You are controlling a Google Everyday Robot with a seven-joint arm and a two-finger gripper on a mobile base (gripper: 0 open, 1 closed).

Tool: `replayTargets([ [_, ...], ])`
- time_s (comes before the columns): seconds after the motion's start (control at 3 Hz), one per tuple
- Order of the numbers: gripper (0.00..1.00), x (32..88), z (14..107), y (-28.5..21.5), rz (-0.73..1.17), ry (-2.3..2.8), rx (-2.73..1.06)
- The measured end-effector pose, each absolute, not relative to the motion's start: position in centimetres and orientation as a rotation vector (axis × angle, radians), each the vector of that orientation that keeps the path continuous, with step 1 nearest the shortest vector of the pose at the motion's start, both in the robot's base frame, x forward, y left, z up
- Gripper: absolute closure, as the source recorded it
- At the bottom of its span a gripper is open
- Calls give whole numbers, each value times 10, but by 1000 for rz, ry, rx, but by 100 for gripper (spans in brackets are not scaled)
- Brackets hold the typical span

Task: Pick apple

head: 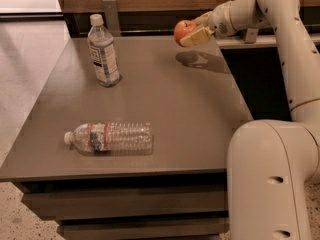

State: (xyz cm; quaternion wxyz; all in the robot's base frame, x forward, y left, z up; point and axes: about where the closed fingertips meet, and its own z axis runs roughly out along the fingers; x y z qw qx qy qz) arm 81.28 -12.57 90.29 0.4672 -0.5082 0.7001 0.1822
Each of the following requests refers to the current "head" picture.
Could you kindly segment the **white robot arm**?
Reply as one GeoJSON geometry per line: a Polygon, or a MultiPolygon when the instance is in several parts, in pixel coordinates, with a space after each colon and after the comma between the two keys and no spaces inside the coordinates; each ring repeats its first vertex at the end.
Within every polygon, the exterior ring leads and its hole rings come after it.
{"type": "Polygon", "coordinates": [[[312,240],[305,184],[319,176],[320,53],[300,17],[300,0],[233,0],[176,26],[192,47],[242,30],[270,28],[287,112],[250,121],[228,147],[231,240],[312,240]]]}

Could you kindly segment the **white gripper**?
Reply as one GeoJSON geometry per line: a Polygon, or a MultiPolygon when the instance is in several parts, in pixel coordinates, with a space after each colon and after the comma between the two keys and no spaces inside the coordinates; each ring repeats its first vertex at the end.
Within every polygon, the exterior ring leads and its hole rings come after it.
{"type": "Polygon", "coordinates": [[[203,25],[180,39],[182,47],[196,46],[208,42],[212,36],[229,37],[233,36],[237,30],[231,21],[232,2],[228,1],[217,6],[212,12],[208,11],[192,20],[196,25],[203,25]]]}

